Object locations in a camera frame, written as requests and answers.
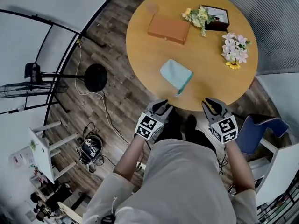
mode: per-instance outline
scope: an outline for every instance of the white stool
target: white stool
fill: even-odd
[[[34,150],[32,149],[35,163],[38,166],[38,169],[43,174],[45,174],[45,176],[52,183],[54,183],[54,181],[57,178],[59,178],[60,176],[65,174],[67,171],[69,171],[72,167],[74,167],[76,165],[76,162],[72,162],[69,166],[64,168],[59,173],[54,174],[54,172],[53,172],[51,157],[53,157],[54,155],[61,152],[61,150],[58,149],[60,146],[62,146],[66,142],[69,142],[72,139],[75,139],[76,137],[78,137],[78,134],[75,133],[75,134],[72,134],[71,136],[66,137],[65,139],[60,140],[59,142],[57,142],[53,145],[50,145],[50,146],[45,142],[45,139],[42,139],[41,137],[39,137],[39,135],[42,134],[44,130],[50,129],[50,128],[53,128],[53,127],[56,127],[59,125],[61,125],[60,121],[49,124],[49,125],[45,125],[45,126],[42,126],[42,127],[36,128],[36,129],[29,128],[30,137],[35,144],[35,149]]]

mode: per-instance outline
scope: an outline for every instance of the flower bouquet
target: flower bouquet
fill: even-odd
[[[196,10],[187,8],[186,11],[182,13],[182,17],[188,22],[191,22],[194,26],[201,28],[201,35],[204,37],[206,37],[206,23],[210,24],[216,20],[214,16],[208,14],[208,9],[202,6]]]
[[[251,41],[242,35],[235,35],[234,33],[227,33],[222,36],[225,38],[222,46],[222,55],[226,59],[226,65],[232,69],[239,69],[242,62],[246,63],[248,58],[248,47]]]

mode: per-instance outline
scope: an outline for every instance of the orange box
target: orange box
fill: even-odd
[[[150,22],[148,34],[184,44],[190,23],[155,14]]]

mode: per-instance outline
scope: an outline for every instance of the white cable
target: white cable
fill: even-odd
[[[77,41],[78,41],[78,44],[79,44],[79,46],[80,46],[80,59],[79,59],[79,63],[78,63],[78,67],[77,67],[76,75],[77,75],[78,70],[79,70],[79,65],[80,65],[80,63],[81,63],[81,55],[82,55],[82,47],[81,47],[80,41],[79,41],[79,40],[77,40]],[[107,116],[107,108],[106,108],[106,105],[105,105],[105,101],[104,101],[103,96],[102,96],[101,94],[99,94],[99,93],[91,92],[91,91],[88,92],[88,93],[86,93],[86,94],[82,94],[82,93],[80,93],[80,91],[79,91],[78,88],[77,88],[77,78],[75,79],[75,87],[76,87],[76,90],[78,91],[79,95],[96,94],[96,95],[101,96],[101,98],[102,98],[102,100],[103,100],[104,108],[105,108],[106,119],[107,119],[107,122],[108,122],[109,126],[112,128],[112,130],[116,133],[116,135],[117,135],[118,137],[120,137],[126,144],[129,145],[129,143],[128,143],[127,141],[125,141],[124,138],[121,137],[121,136],[117,133],[117,131],[112,127],[112,125],[110,124],[110,122],[109,122],[109,120],[108,120],[108,116]]]

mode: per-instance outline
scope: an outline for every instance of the fan stand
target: fan stand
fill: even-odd
[[[107,71],[101,64],[90,65],[83,76],[64,74],[45,74],[41,72],[42,78],[78,78],[84,79],[85,86],[90,92],[101,91],[107,83]]]

